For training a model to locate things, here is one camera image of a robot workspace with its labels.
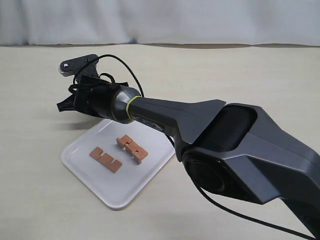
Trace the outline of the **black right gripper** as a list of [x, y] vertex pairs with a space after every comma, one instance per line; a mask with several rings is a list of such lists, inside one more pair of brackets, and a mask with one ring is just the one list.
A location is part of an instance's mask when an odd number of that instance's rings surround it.
[[59, 112], [75, 110], [93, 117], [112, 118], [112, 101], [119, 91], [118, 83], [84, 75], [76, 86], [75, 96], [56, 104]]

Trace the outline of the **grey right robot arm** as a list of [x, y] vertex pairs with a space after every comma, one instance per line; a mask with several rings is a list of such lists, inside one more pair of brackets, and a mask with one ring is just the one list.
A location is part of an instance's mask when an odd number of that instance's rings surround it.
[[121, 124], [139, 122], [168, 136], [198, 191], [263, 205], [280, 199], [320, 237], [320, 156], [260, 107], [145, 97], [127, 83], [82, 76], [57, 104]]

